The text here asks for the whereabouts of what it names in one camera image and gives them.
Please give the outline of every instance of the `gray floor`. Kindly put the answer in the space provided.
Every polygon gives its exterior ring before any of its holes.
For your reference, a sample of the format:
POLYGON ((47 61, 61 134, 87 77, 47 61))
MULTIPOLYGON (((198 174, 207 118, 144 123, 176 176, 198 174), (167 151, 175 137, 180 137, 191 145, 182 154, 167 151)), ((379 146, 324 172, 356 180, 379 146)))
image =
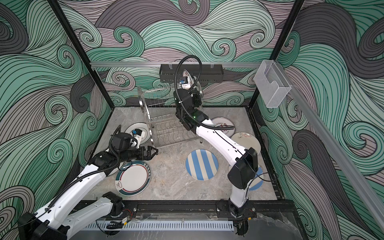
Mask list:
MULTIPOLYGON (((211 119, 226 117, 235 124, 236 132, 248 132, 254 135, 245 108, 204 108, 203 112, 211 119)), ((95 152, 107 148, 110 135, 119 124, 124 131, 136 122, 145 122, 140 108, 116 108, 95 152)), ((260 154, 258 161, 263 172, 266 172, 265 163, 260 154)), ((159 149, 159 154, 147 164, 151 168, 151 180, 141 193, 134 196, 120 194, 115 188, 116 174, 114 174, 89 191, 84 200, 95 200, 96 197, 99 198, 109 191, 116 193, 124 200, 220 200, 230 197, 232 185, 227 178, 228 162, 207 141, 201 144, 199 139, 196 139, 162 147, 159 149), (187 173, 185 160, 188 154, 196 149, 211 151, 219 162, 218 172, 210 180, 195 180, 187 173)), ((267 174, 263 177, 266 180, 270 179, 267 174)), ((259 189, 250 191, 248 196, 250 200, 276 200, 275 192, 269 182, 263 182, 259 189)))

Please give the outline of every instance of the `dish rack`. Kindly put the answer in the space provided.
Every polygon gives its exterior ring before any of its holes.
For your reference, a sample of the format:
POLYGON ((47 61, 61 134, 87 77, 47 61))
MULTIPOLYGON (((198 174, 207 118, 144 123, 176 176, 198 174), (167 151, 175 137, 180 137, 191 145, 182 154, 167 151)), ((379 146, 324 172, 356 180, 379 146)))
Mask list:
POLYGON ((187 131, 176 117, 174 90, 170 86, 149 90, 137 88, 151 143, 157 148, 199 138, 192 131, 187 131))

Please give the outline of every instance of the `swirl patterned wall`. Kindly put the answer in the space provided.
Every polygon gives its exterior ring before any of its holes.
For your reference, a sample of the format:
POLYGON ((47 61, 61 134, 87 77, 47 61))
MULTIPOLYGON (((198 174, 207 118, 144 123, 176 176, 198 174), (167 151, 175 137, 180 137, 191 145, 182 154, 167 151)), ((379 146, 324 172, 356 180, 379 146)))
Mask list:
MULTIPOLYGON (((305 5, 278 61, 384 200, 384 1, 305 5)), ((256 118, 281 187, 309 239, 384 239, 294 99, 257 99, 256 118)))
POLYGON ((48 2, 0 0, 0 237, 79 174, 109 113, 48 2))
MULTIPOLYGON (((260 62, 269 59, 294 0, 59 0, 91 61, 260 62)), ((159 68, 100 68, 117 106, 138 105, 137 86, 161 83, 159 68)), ((255 69, 228 68, 203 85, 203 105, 248 105, 255 69)))

